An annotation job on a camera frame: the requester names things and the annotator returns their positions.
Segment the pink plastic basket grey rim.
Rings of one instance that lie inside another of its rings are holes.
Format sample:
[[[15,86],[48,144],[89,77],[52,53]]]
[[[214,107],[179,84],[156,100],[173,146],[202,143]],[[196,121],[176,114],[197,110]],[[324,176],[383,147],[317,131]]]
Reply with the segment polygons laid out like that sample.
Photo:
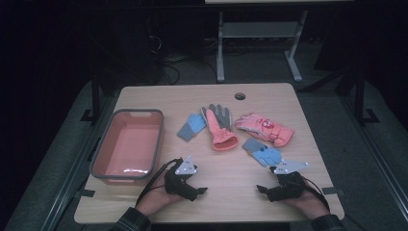
[[[122,109],[111,116],[89,173],[108,185],[145,185],[156,171],[164,140],[164,114]]]

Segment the coral glove grey fingers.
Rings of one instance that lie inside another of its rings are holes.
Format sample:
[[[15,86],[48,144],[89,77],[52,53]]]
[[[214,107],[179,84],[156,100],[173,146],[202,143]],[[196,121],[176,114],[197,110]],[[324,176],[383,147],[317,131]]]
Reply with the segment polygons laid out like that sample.
[[[227,151],[238,145],[238,138],[231,128],[231,114],[228,108],[211,104],[201,108],[201,114],[212,136],[215,151]]]

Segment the aluminium rail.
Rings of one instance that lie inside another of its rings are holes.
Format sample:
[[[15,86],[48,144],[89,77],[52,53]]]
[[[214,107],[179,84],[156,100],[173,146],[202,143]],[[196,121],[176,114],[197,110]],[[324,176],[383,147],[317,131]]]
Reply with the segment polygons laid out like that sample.
[[[347,111],[348,116],[352,120],[353,126],[363,139],[366,147],[370,151],[370,155],[375,162],[375,165],[379,169],[379,174],[383,178],[383,181],[390,192],[398,210],[408,223],[408,193],[406,193],[393,173],[391,166],[387,163],[383,156],[383,152],[374,141],[373,137],[367,130],[365,122],[361,121],[355,114],[352,104],[344,97],[340,98],[340,101]]]
[[[114,111],[116,97],[102,97],[102,105],[96,121],[82,121],[81,118],[89,108],[89,100],[80,100],[69,112],[61,131],[53,141],[49,153],[43,160],[44,175],[42,183],[48,183],[51,193],[50,205],[45,212],[45,219],[39,231],[55,231],[70,206],[75,193],[89,177],[89,161],[97,141]]]

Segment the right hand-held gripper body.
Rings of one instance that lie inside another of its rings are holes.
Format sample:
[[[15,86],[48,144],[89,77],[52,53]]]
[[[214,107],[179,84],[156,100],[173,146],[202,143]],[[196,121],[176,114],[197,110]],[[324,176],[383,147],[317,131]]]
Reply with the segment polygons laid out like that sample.
[[[300,197],[305,183],[299,171],[308,165],[306,162],[285,160],[276,167],[271,167],[270,170],[277,177],[279,186],[270,189],[268,193],[275,193],[277,200]]]

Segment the black metal stand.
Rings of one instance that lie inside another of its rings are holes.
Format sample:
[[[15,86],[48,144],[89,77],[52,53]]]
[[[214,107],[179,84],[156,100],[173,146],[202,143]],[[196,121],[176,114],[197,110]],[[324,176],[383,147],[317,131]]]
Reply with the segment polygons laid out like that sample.
[[[354,70],[355,76],[355,96],[354,96],[354,116],[361,126],[367,123],[379,123],[380,120],[372,109],[364,108],[365,98],[365,78],[360,67]]]
[[[99,85],[97,80],[97,73],[94,73],[91,78],[91,108],[86,109],[83,112],[81,121],[90,122],[95,124],[100,117],[100,96],[99,96]]]

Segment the white metal stand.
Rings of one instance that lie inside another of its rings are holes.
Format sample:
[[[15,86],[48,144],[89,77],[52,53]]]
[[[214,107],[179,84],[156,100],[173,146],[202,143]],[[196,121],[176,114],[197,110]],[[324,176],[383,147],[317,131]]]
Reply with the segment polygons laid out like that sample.
[[[292,39],[290,49],[284,52],[293,79],[302,81],[294,55],[299,44],[308,11],[303,11],[297,21],[283,22],[225,22],[223,13],[218,15],[217,31],[217,82],[225,82],[223,42],[225,39]]]

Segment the pink padded ski glove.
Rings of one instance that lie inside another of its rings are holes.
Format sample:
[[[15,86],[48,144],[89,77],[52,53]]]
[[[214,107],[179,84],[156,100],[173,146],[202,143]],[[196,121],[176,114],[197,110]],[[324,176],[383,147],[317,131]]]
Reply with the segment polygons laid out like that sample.
[[[242,115],[235,121],[235,127],[261,141],[271,141],[275,147],[285,146],[294,133],[292,128],[257,114]]]

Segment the person's right hand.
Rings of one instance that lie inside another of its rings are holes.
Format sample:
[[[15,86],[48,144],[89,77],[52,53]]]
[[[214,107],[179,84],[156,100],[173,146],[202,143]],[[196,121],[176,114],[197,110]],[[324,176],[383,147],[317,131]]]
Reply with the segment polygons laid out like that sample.
[[[299,198],[285,199],[283,203],[295,207],[308,219],[320,218],[330,214],[325,205],[313,193],[308,191],[303,191]]]

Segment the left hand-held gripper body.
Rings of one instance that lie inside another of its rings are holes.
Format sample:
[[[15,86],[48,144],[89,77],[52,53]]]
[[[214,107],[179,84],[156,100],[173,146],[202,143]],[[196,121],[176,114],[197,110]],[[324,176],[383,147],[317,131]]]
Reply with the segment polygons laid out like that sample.
[[[187,180],[196,174],[192,157],[176,160],[176,164],[165,175],[166,192],[179,196],[198,196],[197,189],[190,186]]]

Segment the person's left hand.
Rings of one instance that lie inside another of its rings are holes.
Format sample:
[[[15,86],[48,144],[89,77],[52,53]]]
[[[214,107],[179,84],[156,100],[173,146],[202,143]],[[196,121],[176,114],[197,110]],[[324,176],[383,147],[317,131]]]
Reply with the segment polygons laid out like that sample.
[[[177,194],[169,194],[166,192],[165,179],[160,178],[152,185],[153,189],[137,203],[135,209],[143,215],[149,217],[165,206],[183,200],[183,197]]]

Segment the black tape strip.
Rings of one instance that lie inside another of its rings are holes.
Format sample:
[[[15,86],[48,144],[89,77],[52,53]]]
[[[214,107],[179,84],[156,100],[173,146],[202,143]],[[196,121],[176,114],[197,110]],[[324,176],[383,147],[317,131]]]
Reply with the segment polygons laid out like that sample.
[[[95,191],[83,189],[83,190],[79,190],[78,192],[76,192],[74,194],[74,197],[75,198],[80,198],[82,196],[84,196],[84,197],[93,197],[94,194],[95,194]]]
[[[329,187],[329,188],[322,188],[321,189],[323,194],[336,194],[338,196],[344,196],[345,193],[342,189],[336,189],[335,187]]]

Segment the small blue grey knit glove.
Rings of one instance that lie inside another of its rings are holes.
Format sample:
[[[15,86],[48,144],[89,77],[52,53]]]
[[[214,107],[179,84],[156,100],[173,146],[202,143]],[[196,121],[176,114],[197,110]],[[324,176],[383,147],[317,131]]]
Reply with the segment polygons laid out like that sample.
[[[184,141],[190,141],[206,127],[206,122],[200,114],[190,114],[186,123],[177,133],[177,136]]]
[[[267,146],[254,138],[248,139],[242,148],[262,167],[276,167],[282,162],[281,152],[278,149]]]

